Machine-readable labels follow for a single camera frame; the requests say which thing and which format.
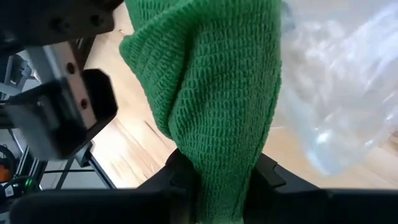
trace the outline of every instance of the bolt hole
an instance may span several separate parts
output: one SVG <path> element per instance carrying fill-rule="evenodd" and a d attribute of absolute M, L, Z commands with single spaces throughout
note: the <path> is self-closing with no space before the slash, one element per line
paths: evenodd
<path fill-rule="evenodd" d="M 80 101 L 80 106 L 81 106 L 81 108 L 82 108 L 83 110 L 85 110 L 85 109 L 87 108 L 87 106 L 88 106 L 87 100 L 86 100 L 86 99 L 82 99 L 82 100 Z"/>
<path fill-rule="evenodd" d="M 67 63 L 67 71 L 69 74 L 75 74 L 75 66 L 72 63 Z"/>
<path fill-rule="evenodd" d="M 94 26 L 98 27 L 104 23 L 104 19 L 100 15 L 93 15 L 90 17 L 90 22 Z"/>
<path fill-rule="evenodd" d="M 67 33 L 70 31 L 70 24 L 62 18 L 53 18 L 50 21 L 50 28 L 56 32 Z"/>

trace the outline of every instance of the screw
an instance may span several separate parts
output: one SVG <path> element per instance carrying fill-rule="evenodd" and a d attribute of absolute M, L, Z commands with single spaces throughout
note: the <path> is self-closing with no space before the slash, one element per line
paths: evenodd
<path fill-rule="evenodd" d="M 71 62 L 67 63 L 67 71 L 69 74 L 75 74 L 75 66 Z"/>
<path fill-rule="evenodd" d="M 81 106 L 81 108 L 82 108 L 83 110 L 85 110 L 85 109 L 87 108 L 87 106 L 88 106 L 87 100 L 86 100 L 86 99 L 82 99 L 82 100 L 80 101 L 80 106 Z"/>

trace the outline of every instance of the hardwood floor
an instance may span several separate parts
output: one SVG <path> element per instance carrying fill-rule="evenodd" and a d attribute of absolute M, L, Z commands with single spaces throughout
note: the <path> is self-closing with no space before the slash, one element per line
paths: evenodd
<path fill-rule="evenodd" d="M 144 91 L 119 54 L 120 41 L 133 32 L 125 5 L 115 19 L 115 30 L 96 38 L 86 66 L 111 77 L 119 105 L 117 117 L 95 137 L 93 155 L 117 187 L 137 187 L 163 166 L 175 144 L 156 128 Z M 338 177 L 321 176 L 284 128 L 271 129 L 264 153 L 319 187 L 398 188 L 398 151 L 390 144 Z"/>

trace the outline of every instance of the plastic wrap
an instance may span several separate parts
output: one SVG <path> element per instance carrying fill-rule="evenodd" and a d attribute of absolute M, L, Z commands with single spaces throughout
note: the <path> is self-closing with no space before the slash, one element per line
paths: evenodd
<path fill-rule="evenodd" d="M 287 0 L 279 109 L 308 158 L 338 174 L 398 123 L 398 3 Z"/>

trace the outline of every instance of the green towel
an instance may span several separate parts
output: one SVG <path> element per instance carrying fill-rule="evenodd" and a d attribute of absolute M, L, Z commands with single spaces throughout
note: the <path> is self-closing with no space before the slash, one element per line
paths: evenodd
<path fill-rule="evenodd" d="M 280 87 L 280 0 L 125 0 L 120 53 L 201 175 L 198 221 L 242 222 Z"/>

